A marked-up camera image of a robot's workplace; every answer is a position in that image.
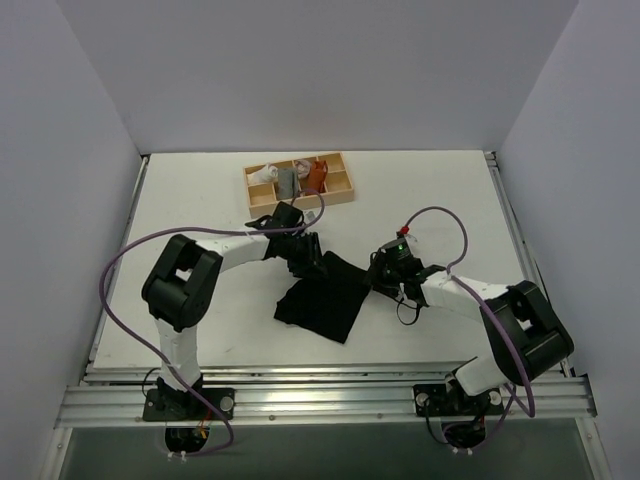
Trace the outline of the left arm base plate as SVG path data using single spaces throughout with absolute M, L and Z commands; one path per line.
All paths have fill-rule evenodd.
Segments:
M 204 387 L 200 395 L 221 415 L 231 420 L 234 415 L 235 393 L 231 388 Z M 151 389 L 146 394 L 142 419 L 145 422 L 178 422 L 214 420 L 221 418 L 189 392 Z

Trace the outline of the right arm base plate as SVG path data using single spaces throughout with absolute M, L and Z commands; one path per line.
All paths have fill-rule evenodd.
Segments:
M 412 387 L 415 412 L 422 417 L 495 416 L 504 412 L 498 389 L 470 396 L 451 383 L 415 384 Z

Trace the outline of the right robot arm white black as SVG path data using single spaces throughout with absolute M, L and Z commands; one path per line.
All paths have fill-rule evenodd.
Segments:
M 491 284 L 458 277 L 444 266 L 425 266 L 404 238 L 370 255 L 366 282 L 419 311 L 439 308 L 484 327 L 491 354 L 458 367 L 443 390 L 455 412 L 469 411 L 480 394 L 506 383 L 525 387 L 574 353 L 572 337 L 533 282 Z

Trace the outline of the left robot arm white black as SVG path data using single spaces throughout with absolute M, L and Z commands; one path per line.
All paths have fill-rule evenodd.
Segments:
M 240 265 L 281 258 L 297 278 L 325 279 L 318 234 L 308 233 L 303 212 L 280 202 L 270 215 L 246 224 L 248 233 L 199 242 L 176 234 L 165 245 L 142 288 L 155 320 L 160 352 L 167 358 L 157 380 L 166 408 L 179 419 L 202 405 L 197 324 L 207 313 L 221 273 Z

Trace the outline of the black underwear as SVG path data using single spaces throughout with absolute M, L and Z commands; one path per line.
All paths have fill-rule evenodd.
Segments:
M 323 263 L 328 276 L 298 280 L 276 303 L 274 318 L 345 344 L 370 292 L 367 272 L 331 251 Z

